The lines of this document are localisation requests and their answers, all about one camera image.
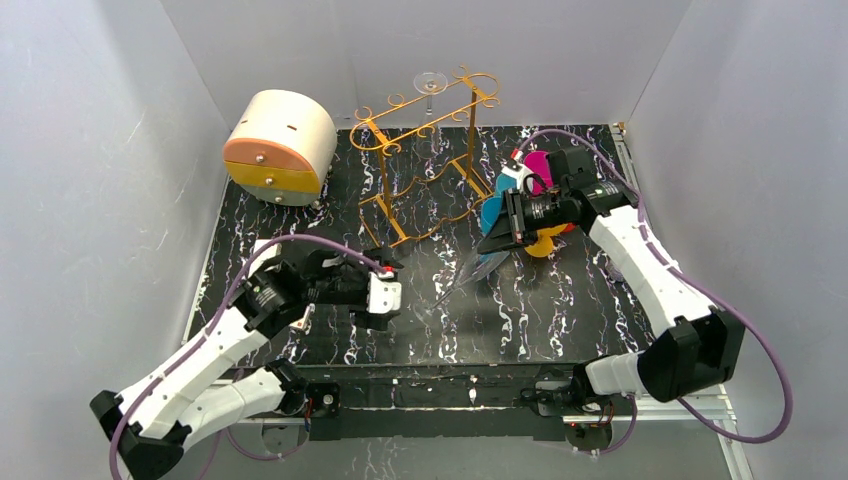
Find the magenta wine glass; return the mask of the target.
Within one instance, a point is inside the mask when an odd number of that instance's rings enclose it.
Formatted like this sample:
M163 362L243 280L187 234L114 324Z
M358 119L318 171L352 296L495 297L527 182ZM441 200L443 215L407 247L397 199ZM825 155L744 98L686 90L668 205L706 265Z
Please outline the magenta wine glass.
M541 183L533 183L532 193L540 194L544 189L553 186L546 151L534 151L525 156L524 165L541 177Z

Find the yellow wine glass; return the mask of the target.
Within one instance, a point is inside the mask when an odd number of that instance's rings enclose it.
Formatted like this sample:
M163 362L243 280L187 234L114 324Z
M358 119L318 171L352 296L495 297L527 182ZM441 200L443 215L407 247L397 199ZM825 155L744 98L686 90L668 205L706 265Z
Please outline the yellow wine glass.
M524 248L524 251L535 258L547 257L554 251L553 238L557 235L567 233L574 229L571 223L561 224L554 227L543 228L536 231L537 241Z

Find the light blue wine glass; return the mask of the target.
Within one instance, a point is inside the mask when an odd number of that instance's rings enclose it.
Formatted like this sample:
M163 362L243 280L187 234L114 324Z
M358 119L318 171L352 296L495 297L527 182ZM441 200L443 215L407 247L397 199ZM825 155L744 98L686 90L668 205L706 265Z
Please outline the light blue wine glass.
M516 189L522 193L528 191L525 179L532 173L525 165L516 169L504 167L495 179L495 195L500 196L504 191Z

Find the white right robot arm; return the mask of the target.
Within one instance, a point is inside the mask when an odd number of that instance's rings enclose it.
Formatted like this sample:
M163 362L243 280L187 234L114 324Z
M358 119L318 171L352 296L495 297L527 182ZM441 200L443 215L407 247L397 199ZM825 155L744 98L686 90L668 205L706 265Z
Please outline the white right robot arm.
M641 352L606 355L574 367L563 397L585 405L614 394L647 394L669 402L730 380L745 328L672 273L645 239L635 194L602 181L592 155L570 147L546 156L553 185L502 194L502 205L479 244L481 254L528 247L541 230L579 227L621 272L650 322L654 341Z

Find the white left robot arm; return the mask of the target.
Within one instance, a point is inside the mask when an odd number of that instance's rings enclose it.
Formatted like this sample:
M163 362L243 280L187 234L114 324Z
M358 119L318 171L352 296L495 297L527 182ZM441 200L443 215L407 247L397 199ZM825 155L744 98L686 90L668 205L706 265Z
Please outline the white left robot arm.
M358 327L383 330L402 306L400 264L386 251L357 252L315 238L303 255L271 240L249 258L213 319L149 375L90 403L109 442L116 479L159 479L204 438L258 414L310 423L338 414L340 388L306 379L285 358L227 385L248 354L308 320L322 305L346 308Z

